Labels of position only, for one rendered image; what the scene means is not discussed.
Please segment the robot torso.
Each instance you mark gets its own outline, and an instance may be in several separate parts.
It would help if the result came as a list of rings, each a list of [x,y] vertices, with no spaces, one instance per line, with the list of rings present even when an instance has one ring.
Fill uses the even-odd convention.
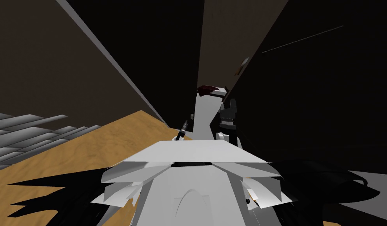
[[[272,207],[292,200],[279,175],[224,140],[159,141],[103,174],[93,203],[109,208],[97,226],[130,199],[129,226],[281,226]]]

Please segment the brown door leaf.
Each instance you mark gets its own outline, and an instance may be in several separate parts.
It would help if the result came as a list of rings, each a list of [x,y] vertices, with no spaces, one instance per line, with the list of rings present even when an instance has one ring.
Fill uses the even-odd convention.
[[[205,0],[198,86],[232,89],[288,0]]]

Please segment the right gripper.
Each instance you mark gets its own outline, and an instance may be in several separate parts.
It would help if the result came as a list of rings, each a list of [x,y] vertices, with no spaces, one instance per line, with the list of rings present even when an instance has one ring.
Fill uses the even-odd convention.
[[[225,109],[225,104],[221,103],[220,106],[220,118],[221,119],[235,119],[237,113],[236,99],[230,100],[229,108]]]

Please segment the dark red object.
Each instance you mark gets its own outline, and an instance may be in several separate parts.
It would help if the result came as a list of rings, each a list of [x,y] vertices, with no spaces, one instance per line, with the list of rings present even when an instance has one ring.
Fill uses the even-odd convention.
[[[200,86],[197,88],[197,93],[199,94],[200,97],[202,97],[204,95],[209,95],[212,92],[219,91],[219,90],[220,90],[219,88],[214,87],[214,86],[203,85],[203,86]]]

